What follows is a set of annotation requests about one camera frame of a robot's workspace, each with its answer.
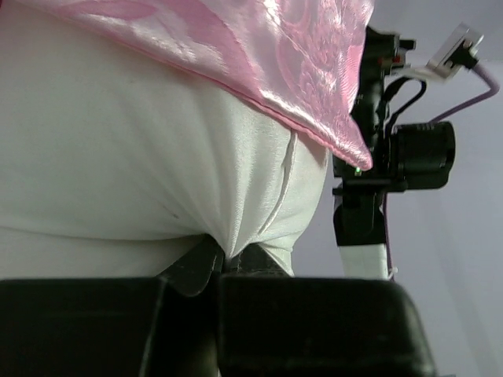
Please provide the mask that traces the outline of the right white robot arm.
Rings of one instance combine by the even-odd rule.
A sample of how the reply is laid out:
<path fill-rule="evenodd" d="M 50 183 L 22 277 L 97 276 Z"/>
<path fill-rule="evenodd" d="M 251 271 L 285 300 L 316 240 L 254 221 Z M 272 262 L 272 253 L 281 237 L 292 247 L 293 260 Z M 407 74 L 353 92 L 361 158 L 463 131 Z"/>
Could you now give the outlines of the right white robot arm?
<path fill-rule="evenodd" d="M 361 171 L 333 160 L 335 177 L 333 224 L 346 276 L 390 280 L 395 274 L 389 252 L 387 196 L 407 190 L 440 189 L 448 182 L 455 158 L 451 123 L 398 125 L 398 117 L 423 97 L 427 84 L 395 113 L 391 99 L 409 78 L 385 84 L 393 69 L 405 64 L 413 40 L 368 27 L 352 116 L 373 158 L 373 168 Z"/>

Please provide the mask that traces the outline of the pink pillowcase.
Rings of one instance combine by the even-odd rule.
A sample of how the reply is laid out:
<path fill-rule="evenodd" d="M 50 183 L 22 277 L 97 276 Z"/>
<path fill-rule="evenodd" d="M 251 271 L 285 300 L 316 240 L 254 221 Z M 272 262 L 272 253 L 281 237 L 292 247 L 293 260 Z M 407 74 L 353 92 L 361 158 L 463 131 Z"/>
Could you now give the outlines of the pink pillowcase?
<path fill-rule="evenodd" d="M 371 1 L 33 1 L 190 71 L 369 170 L 351 117 Z"/>

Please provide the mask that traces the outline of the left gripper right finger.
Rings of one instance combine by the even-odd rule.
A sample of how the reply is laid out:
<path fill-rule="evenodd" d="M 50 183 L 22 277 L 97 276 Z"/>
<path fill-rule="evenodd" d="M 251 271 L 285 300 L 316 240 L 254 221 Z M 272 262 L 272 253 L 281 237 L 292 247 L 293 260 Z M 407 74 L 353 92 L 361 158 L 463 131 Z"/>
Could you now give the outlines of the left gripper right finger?
<path fill-rule="evenodd" d="M 386 280 L 288 277 L 257 246 L 219 277 L 224 376 L 433 376 L 420 315 Z"/>

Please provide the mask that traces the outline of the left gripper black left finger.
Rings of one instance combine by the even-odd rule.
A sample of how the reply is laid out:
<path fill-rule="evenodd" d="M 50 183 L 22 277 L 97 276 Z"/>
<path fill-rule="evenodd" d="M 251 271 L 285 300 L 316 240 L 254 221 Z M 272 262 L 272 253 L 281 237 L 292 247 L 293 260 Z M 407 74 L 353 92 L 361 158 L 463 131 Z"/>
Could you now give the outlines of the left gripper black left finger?
<path fill-rule="evenodd" d="M 154 277 L 1 282 L 4 376 L 216 376 L 211 239 Z"/>

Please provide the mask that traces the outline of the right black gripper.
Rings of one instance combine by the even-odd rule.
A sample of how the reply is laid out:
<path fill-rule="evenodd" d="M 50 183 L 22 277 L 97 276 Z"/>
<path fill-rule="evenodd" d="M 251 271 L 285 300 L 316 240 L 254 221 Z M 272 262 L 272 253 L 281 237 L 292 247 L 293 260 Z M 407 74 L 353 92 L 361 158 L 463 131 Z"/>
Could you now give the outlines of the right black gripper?
<path fill-rule="evenodd" d="M 419 91 L 395 112 L 391 100 L 408 82 L 404 75 L 391 83 L 385 79 L 405 65 L 406 53 L 415 49 L 411 39 L 395 33 L 381 33 L 368 27 L 359 74 L 359 90 L 352 116 L 373 158 L 373 168 L 361 172 L 334 161 L 334 174 L 342 183 L 336 196 L 377 196 L 385 192 L 440 189 L 445 186 L 455 157 L 455 136 L 449 122 L 402 124 L 398 117 L 426 93 Z"/>

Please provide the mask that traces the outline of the white pillow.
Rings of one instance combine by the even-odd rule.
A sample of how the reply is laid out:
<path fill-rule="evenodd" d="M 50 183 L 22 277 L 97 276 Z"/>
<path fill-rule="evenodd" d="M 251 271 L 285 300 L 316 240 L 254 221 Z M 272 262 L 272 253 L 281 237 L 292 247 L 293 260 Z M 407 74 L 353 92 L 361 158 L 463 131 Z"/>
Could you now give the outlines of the white pillow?
<path fill-rule="evenodd" d="M 1 276 L 154 275 L 200 238 L 290 270 L 328 151 L 231 94 L 1 6 Z"/>

